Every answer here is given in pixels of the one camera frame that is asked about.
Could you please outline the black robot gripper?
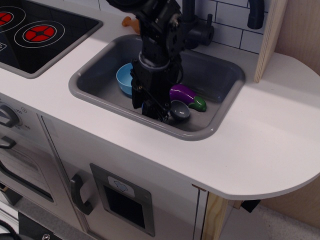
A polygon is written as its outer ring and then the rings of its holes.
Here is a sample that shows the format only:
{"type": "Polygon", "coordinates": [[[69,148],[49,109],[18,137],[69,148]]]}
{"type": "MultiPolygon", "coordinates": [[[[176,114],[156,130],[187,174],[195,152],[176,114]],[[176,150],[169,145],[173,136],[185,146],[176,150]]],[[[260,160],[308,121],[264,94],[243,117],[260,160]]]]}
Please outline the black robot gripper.
{"type": "Polygon", "coordinates": [[[133,108],[141,108],[144,116],[166,122],[171,109],[169,90],[183,79],[182,60],[175,58],[160,71],[146,69],[137,59],[131,63],[133,108]]]}

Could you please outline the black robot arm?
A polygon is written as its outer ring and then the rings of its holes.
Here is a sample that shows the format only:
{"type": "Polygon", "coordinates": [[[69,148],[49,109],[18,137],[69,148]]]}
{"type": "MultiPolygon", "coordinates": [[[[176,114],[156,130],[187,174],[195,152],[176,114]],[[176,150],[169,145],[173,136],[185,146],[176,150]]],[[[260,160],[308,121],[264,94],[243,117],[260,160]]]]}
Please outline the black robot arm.
{"type": "Polygon", "coordinates": [[[184,77],[181,51],[185,38],[175,0],[110,0],[108,3],[139,21],[142,49],[131,61],[132,105],[162,122],[171,109],[170,89],[184,77]]]}

